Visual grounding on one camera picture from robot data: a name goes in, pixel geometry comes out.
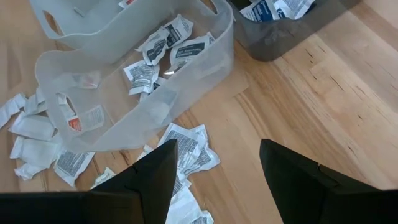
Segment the wooden floor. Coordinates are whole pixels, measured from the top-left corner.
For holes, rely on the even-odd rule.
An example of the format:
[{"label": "wooden floor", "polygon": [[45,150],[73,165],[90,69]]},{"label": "wooden floor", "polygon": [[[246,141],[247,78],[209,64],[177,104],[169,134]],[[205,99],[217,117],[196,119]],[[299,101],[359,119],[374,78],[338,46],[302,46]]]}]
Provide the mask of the wooden floor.
[{"label": "wooden floor", "polygon": [[[262,138],[380,189],[398,188],[397,8],[396,0],[365,0],[272,63],[235,45],[230,77],[176,120],[186,128],[206,124],[220,156],[220,166],[190,177],[216,223],[282,223],[262,173]],[[0,2],[0,104],[34,92],[35,61],[56,47],[28,1]],[[0,191],[72,190],[52,169],[18,179],[13,169],[21,162],[9,159],[14,138],[0,130]],[[78,189],[106,166],[121,172],[140,153],[97,153]]]}]

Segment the gray plastic bin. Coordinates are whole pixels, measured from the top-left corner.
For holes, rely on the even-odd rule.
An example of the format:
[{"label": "gray plastic bin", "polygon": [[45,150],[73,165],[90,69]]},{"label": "gray plastic bin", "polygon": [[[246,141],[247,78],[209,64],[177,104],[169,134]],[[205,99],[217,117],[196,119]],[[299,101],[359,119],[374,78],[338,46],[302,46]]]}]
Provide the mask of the gray plastic bin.
[{"label": "gray plastic bin", "polygon": [[271,61],[320,30],[361,0],[316,0],[301,19],[254,22],[243,17],[238,7],[248,0],[227,0],[235,17],[234,37],[256,60]]}]

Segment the pile of packets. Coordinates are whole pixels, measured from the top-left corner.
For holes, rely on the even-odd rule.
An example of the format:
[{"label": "pile of packets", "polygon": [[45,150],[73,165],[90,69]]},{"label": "pile of packets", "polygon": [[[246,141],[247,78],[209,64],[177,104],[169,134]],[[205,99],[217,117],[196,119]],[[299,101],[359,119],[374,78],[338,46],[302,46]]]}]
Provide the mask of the pile of packets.
[{"label": "pile of packets", "polygon": [[[65,95],[58,95],[58,103],[66,118],[73,119],[76,117]],[[50,168],[52,163],[55,162],[53,167],[55,173],[74,187],[75,180],[86,170],[95,152],[75,154],[66,151],[51,119],[39,115],[46,110],[47,106],[40,88],[36,89],[36,93],[29,99],[20,93],[0,108],[0,128],[10,120],[12,115],[19,113],[15,122],[9,128],[10,132],[18,135],[10,158],[24,161],[23,165],[15,169],[15,173],[22,179],[29,180],[37,173]],[[170,124],[157,147],[170,139],[178,140],[178,162],[177,178],[166,224],[212,224],[211,214],[200,209],[189,190],[191,183],[187,179],[190,174],[210,170],[220,163],[218,155],[209,148],[205,125],[187,130],[176,124]],[[151,151],[153,149],[145,145],[138,160]],[[115,175],[110,168],[105,168],[104,174],[95,180],[91,188],[102,184]]]},{"label": "pile of packets", "polygon": [[[141,94],[140,102],[161,86],[170,75],[180,70],[201,51],[208,48],[214,38],[211,33],[187,40],[192,35],[193,22],[180,14],[171,22],[161,26],[136,49],[142,52],[143,60],[126,68],[124,73],[130,81],[129,95]],[[159,77],[160,60],[170,51],[170,68]]]},{"label": "pile of packets", "polygon": [[241,14],[256,22],[283,18],[300,19],[311,8],[315,0],[250,0],[252,4],[241,10]]}]

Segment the dark plastic bin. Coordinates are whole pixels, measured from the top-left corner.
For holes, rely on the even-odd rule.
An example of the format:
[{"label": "dark plastic bin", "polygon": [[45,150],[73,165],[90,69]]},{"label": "dark plastic bin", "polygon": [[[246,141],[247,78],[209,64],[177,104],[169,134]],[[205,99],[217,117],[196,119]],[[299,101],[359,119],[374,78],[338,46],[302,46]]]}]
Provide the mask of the dark plastic bin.
[{"label": "dark plastic bin", "polygon": [[301,19],[280,19],[254,22],[246,19],[236,6],[245,0],[227,0],[236,19],[234,37],[250,56],[271,61],[286,53],[301,41],[320,30],[361,0],[316,0],[313,9]]}]

